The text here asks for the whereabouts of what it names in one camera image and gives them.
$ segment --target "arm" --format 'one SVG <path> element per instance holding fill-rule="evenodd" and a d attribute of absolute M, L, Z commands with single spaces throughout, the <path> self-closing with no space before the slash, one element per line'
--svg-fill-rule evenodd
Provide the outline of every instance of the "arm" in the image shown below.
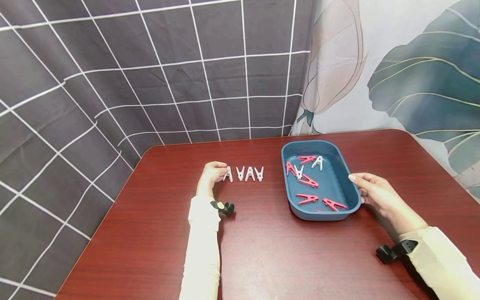
<path fill-rule="evenodd" d="M 210 202 L 214 200 L 213 185 L 223 178 L 226 166 L 218 162 L 205 165 L 190 203 L 190 234 L 179 300 L 217 299 L 220 254 L 216 233 L 220 217 Z"/>
<path fill-rule="evenodd" d="M 480 279 L 465 256 L 438 228 L 429 227 L 387 180 L 369 173 L 351 174 L 349 178 L 359 187 L 362 203 L 372 205 L 388 219 L 400 240 L 418 242 L 407 255 L 440 300 L 469 300 L 480 295 Z"/>

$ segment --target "wrist-mounted device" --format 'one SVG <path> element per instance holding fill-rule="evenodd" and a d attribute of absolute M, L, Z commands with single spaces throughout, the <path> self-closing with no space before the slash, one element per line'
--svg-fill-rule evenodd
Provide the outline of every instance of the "wrist-mounted device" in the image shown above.
<path fill-rule="evenodd" d="M 223 204 L 221 202 L 212 201 L 210 202 L 210 204 L 214 207 L 214 209 L 218 210 L 226 216 L 233 214 L 233 211 L 235 210 L 235 205 L 230 202 Z"/>
<path fill-rule="evenodd" d="M 378 247 L 376 254 L 384 264 L 389 264 L 403 255 L 411 253 L 418 245 L 416 240 L 403 240 L 393 248 L 383 245 Z"/>

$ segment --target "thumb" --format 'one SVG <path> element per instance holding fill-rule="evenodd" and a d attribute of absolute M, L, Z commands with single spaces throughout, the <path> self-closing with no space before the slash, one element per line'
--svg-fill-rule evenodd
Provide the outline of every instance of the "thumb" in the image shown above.
<path fill-rule="evenodd" d="M 348 176 L 348 179 L 350 179 L 351 182 L 358 185 L 359 188 L 365 189 L 367 192 L 372 192 L 375 186 L 373 183 L 363 179 L 362 177 L 356 176 L 354 174 L 350 174 Z"/>

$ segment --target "curtain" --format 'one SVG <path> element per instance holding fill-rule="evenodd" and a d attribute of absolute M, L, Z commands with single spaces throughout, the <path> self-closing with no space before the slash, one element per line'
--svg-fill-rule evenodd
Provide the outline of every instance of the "curtain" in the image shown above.
<path fill-rule="evenodd" d="M 292 134 L 409 132 L 480 203 L 479 22 L 478 0 L 318 1 Z"/>
<path fill-rule="evenodd" d="M 287 135 L 313 0 L 0 3 L 0 298 L 51 299 L 152 146 Z"/>

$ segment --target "plastic clothespin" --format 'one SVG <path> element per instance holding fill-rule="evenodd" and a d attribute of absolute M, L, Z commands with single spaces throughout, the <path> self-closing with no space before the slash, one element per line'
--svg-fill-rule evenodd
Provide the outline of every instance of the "plastic clothespin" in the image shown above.
<path fill-rule="evenodd" d="M 315 195 L 297 194 L 297 197 L 305 198 L 305 200 L 299 202 L 299 205 L 303 205 L 303 204 L 307 204 L 307 203 L 313 203 L 313 202 L 318 201 L 318 196 L 315 196 Z"/>
<path fill-rule="evenodd" d="M 225 181 L 225 177 L 227 176 L 230 178 L 230 182 L 233 182 L 232 170 L 230 169 L 230 167 L 227 167 L 227 172 L 225 173 L 225 175 L 223 175 L 223 181 Z"/>
<path fill-rule="evenodd" d="M 308 185 L 309 187 L 312 187 L 314 189 L 318 189 L 318 183 L 315 180 L 311 179 L 310 177 L 308 177 L 305 174 L 302 174 L 302 177 L 305 178 L 306 181 L 305 180 L 299 180 L 300 183 Z"/>
<path fill-rule="evenodd" d="M 249 176 L 251 176 L 253 181 L 255 181 L 255 176 L 253 175 L 252 167 L 248 167 L 247 175 L 245 175 L 245 182 L 247 182 Z"/>
<path fill-rule="evenodd" d="M 309 163 L 311 161 L 314 161 L 317 158 L 317 156 L 298 156 L 298 160 L 303 160 L 300 164 L 305 165 L 306 163 Z"/>
<path fill-rule="evenodd" d="M 295 176 L 297 175 L 296 170 L 293 168 L 292 163 L 290 163 L 289 161 L 285 164 L 285 169 L 287 171 L 287 176 L 288 176 L 288 171 L 292 171 L 293 174 L 295 174 Z"/>
<path fill-rule="evenodd" d="M 323 170 L 323 168 L 324 168 L 324 158 L 323 158 L 323 156 L 319 155 L 317 157 L 317 159 L 312 164 L 312 168 L 314 168 L 316 165 L 320 166 L 320 171 Z"/>
<path fill-rule="evenodd" d="M 324 199 L 322 200 L 322 202 L 323 202 L 328 208 L 330 208 L 331 210 L 333 210 L 334 212 L 337 212 L 337 211 L 338 211 L 337 207 L 338 207 L 338 208 L 342 208 L 342 209 L 347 209 L 347 207 L 346 207 L 345 205 L 340 204 L 340 203 L 335 202 L 335 201 L 332 201 L 332 200 L 327 199 L 327 198 L 324 198 Z"/>
<path fill-rule="evenodd" d="M 262 182 L 262 180 L 264 179 L 264 167 L 262 167 L 260 172 L 257 171 L 257 168 L 254 168 L 254 169 L 255 169 L 255 173 L 257 173 L 258 182 Z"/>
<path fill-rule="evenodd" d="M 301 166 L 300 170 L 297 169 L 297 166 L 293 166 L 293 168 L 295 169 L 295 176 L 300 180 L 303 175 L 303 166 Z"/>
<path fill-rule="evenodd" d="M 237 168 L 237 176 L 239 177 L 239 181 L 243 181 L 243 171 L 245 171 L 245 166 L 241 168 L 241 172 L 239 171 L 239 167 Z"/>

